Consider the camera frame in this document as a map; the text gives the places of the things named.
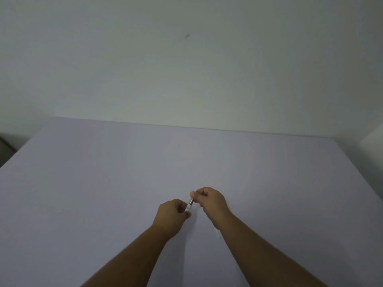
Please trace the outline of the person's right hand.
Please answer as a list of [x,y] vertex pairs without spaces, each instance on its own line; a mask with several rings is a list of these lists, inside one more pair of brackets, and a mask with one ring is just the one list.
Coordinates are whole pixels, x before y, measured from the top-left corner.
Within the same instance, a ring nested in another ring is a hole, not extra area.
[[203,208],[213,226],[219,231],[222,230],[223,225],[232,215],[225,197],[216,189],[210,187],[200,188],[190,192],[190,198]]

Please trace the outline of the person's left hand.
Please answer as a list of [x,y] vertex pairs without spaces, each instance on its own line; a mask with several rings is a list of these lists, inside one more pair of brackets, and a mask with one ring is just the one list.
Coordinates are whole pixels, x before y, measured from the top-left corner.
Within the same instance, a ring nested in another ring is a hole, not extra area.
[[180,199],[160,204],[151,228],[157,231],[164,240],[170,240],[179,233],[185,221],[188,220],[183,219],[183,212],[187,206],[188,204]]

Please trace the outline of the person's left forearm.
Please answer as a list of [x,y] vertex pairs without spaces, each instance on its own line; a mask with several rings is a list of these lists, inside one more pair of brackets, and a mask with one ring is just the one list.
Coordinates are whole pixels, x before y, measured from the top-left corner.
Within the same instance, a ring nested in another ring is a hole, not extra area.
[[176,234],[150,226],[81,287],[146,287],[162,250]]

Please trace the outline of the person's right forearm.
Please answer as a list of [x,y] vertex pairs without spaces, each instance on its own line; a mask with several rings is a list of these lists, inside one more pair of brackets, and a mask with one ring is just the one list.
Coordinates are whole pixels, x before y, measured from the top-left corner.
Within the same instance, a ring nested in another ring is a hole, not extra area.
[[217,226],[250,287],[328,287],[230,211]]

